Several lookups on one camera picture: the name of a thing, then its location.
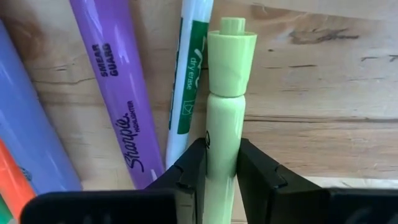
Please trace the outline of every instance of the light green highlighter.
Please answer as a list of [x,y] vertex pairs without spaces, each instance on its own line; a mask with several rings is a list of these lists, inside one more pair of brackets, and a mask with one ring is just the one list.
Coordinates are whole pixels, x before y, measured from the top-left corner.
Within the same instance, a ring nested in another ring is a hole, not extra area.
[[12,220],[11,212],[0,196],[0,224],[8,224]]
[[243,18],[225,17],[220,31],[208,33],[206,224],[231,223],[244,94],[257,40],[257,34],[245,32],[245,23]]

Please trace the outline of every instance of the orange highlighter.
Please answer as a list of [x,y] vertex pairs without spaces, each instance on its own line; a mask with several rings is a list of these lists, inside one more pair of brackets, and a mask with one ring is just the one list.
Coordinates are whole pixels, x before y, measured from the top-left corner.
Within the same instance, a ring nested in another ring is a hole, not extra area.
[[24,206],[35,197],[30,183],[0,139],[0,194],[16,220]]

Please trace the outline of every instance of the sharpie highlighter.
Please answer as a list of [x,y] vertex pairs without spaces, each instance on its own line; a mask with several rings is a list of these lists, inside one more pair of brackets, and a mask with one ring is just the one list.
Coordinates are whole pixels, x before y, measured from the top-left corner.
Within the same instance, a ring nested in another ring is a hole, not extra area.
[[183,0],[169,118],[166,169],[186,150],[213,0]]
[[236,159],[246,106],[244,93],[256,39],[256,34],[245,32],[242,18],[222,18],[220,31],[208,34],[206,224],[231,223]]
[[0,224],[8,224],[11,220],[11,212],[8,210],[4,200],[0,197]]
[[16,220],[22,209],[35,197],[35,193],[24,173],[0,139],[0,194]]
[[0,49],[0,138],[36,194],[81,190],[2,22]]
[[164,173],[128,0],[70,0],[136,189]]

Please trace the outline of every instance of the wood grain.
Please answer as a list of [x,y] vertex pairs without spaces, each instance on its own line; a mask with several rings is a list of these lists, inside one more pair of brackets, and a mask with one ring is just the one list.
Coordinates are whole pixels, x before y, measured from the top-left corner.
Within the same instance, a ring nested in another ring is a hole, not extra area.
[[[397,188],[398,3],[215,0],[259,34],[244,137],[322,186]],[[181,0],[131,1],[164,156]],[[3,0],[0,17],[86,189],[131,189],[66,0]],[[203,69],[190,141],[203,136]],[[239,194],[234,222],[244,223]]]

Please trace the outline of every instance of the purple highlighter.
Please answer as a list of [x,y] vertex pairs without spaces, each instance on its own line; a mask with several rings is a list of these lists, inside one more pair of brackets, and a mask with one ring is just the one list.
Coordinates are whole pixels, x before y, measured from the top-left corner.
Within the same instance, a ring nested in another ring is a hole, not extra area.
[[164,173],[128,0],[70,0],[136,189]]

